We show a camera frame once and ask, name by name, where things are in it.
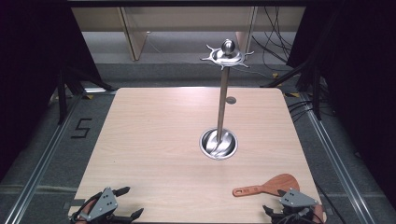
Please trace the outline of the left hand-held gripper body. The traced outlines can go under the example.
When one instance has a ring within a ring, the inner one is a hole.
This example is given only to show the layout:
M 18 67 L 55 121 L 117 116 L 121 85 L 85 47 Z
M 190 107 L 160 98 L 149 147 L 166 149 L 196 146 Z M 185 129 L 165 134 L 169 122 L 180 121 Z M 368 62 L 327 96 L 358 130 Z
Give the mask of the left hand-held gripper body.
M 78 210 L 73 213 L 70 217 L 70 224 L 75 224 L 78 215 L 81 215 L 89 224 L 99 224 L 101 221 L 106 219 L 113 214 L 118 207 L 116 196 L 113 194 L 111 187 L 106 187 L 103 191 L 91 196 Z M 92 207 L 89 213 L 83 213 L 82 209 L 84 206 L 96 200 L 95 205 Z

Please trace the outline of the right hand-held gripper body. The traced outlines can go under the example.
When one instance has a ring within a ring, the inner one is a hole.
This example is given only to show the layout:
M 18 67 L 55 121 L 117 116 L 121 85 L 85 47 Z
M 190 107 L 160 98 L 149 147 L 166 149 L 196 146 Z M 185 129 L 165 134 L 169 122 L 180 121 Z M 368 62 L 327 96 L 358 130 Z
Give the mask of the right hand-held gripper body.
M 318 204 L 317 200 L 297 189 L 289 189 L 283 197 L 280 197 L 279 202 L 283 209 L 280 213 L 274 212 L 274 218 L 271 218 L 272 224 L 315 224 L 312 218 L 314 206 Z

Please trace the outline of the wooden rice paddle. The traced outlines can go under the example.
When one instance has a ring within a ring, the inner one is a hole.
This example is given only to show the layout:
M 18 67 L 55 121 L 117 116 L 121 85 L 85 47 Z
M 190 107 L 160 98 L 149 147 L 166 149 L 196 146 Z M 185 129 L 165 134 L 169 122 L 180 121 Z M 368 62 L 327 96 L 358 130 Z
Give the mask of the wooden rice paddle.
M 290 174 L 276 175 L 262 185 L 248 186 L 236 188 L 233 190 L 234 197 L 244 197 L 250 195 L 257 195 L 266 193 L 274 196 L 279 196 L 279 191 L 288 191 L 289 189 L 300 189 L 297 179 Z

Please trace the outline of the steel utensil hook stand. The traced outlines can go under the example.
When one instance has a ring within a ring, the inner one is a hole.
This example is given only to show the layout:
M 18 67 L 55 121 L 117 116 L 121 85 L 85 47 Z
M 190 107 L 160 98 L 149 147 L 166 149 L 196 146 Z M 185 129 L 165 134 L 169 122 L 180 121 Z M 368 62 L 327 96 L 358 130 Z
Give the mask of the steel utensil hook stand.
M 221 161 L 231 158 L 238 147 L 236 135 L 224 128 L 230 69 L 238 65 L 248 67 L 245 64 L 246 56 L 253 52 L 243 53 L 237 50 L 231 39 L 225 39 L 217 49 L 207 47 L 211 52 L 208 57 L 204 58 L 204 61 L 219 65 L 221 69 L 219 111 L 217 127 L 211 128 L 201 135 L 199 146 L 208 158 Z

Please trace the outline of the person's left hand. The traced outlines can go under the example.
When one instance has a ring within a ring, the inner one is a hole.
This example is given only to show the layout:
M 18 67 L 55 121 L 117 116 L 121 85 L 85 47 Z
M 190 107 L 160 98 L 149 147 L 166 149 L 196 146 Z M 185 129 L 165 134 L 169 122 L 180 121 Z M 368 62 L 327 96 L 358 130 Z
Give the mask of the person's left hand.
M 91 202 L 87 203 L 84 208 L 82 209 L 83 213 L 89 213 L 92 209 L 92 207 L 95 205 L 96 200 L 92 200 Z M 89 224 L 85 218 L 83 218 L 81 215 L 78 215 L 76 218 L 75 224 Z

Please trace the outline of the person's right hand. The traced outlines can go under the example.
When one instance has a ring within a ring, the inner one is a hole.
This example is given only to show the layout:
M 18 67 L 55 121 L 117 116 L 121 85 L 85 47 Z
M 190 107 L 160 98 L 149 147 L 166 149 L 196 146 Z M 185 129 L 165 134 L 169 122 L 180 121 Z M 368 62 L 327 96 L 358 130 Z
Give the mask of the person's right hand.
M 314 215 L 312 221 L 315 224 L 325 224 L 324 210 L 321 204 L 317 204 L 314 206 Z

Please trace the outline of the black metal stand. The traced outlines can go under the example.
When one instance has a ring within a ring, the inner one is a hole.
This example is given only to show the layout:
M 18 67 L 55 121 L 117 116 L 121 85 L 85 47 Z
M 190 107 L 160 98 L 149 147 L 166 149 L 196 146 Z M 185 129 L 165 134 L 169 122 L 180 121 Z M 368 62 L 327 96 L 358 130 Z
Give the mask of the black metal stand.
M 321 120 L 319 111 L 320 71 L 317 63 L 313 59 L 306 60 L 304 63 L 301 63 L 300 65 L 291 69 L 281 78 L 276 78 L 269 84 L 265 84 L 264 88 L 274 88 L 296 75 L 300 75 L 296 84 L 298 91 L 307 91 L 309 87 L 312 88 L 313 112 L 316 118 Z
M 62 124 L 66 116 L 67 112 L 67 102 L 66 102 L 66 93 L 65 88 L 68 88 L 74 95 L 80 96 L 85 93 L 85 89 L 81 84 L 82 81 L 88 81 L 92 84 L 103 88 L 105 91 L 116 91 L 117 88 L 106 84 L 100 77 L 91 76 L 80 69 L 66 66 L 63 68 L 58 76 L 58 97 L 59 97 L 59 108 L 60 108 L 60 115 L 59 115 L 59 124 Z

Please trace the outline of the black curtain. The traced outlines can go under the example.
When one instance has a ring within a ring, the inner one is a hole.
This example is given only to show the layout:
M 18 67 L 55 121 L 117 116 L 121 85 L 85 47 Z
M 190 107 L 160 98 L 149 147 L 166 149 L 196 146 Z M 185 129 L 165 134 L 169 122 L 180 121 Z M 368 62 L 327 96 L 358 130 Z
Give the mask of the black curtain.
M 297 66 L 339 13 L 318 68 L 335 112 L 378 186 L 396 207 L 396 0 L 314 0 L 289 65 Z
M 101 78 L 67 0 L 0 0 L 0 181 L 72 68 Z

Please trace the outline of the light wooden desk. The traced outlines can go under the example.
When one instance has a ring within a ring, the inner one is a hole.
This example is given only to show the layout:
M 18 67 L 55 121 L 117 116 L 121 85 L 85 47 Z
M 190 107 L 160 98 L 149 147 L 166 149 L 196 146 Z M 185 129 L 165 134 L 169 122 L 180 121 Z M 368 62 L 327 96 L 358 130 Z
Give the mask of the light wooden desk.
M 131 59 L 140 58 L 148 32 L 234 32 L 249 51 L 255 32 L 298 30 L 304 7 L 74 7 L 82 32 L 123 32 Z

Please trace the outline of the metal floor rail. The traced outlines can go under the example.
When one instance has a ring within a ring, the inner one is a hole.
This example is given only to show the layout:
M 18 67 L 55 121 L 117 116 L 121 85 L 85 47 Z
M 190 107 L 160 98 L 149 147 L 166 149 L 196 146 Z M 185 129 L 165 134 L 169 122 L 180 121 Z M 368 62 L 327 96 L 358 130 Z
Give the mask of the metal floor rail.
M 322 121 L 317 119 L 313 111 L 308 111 L 307 114 L 361 224 L 376 224 L 367 202 L 352 180 Z
M 49 106 L 27 148 L 0 181 L 0 224 L 21 222 L 80 100 L 80 96 L 66 98 L 66 115 L 61 122 L 58 121 L 59 101 Z

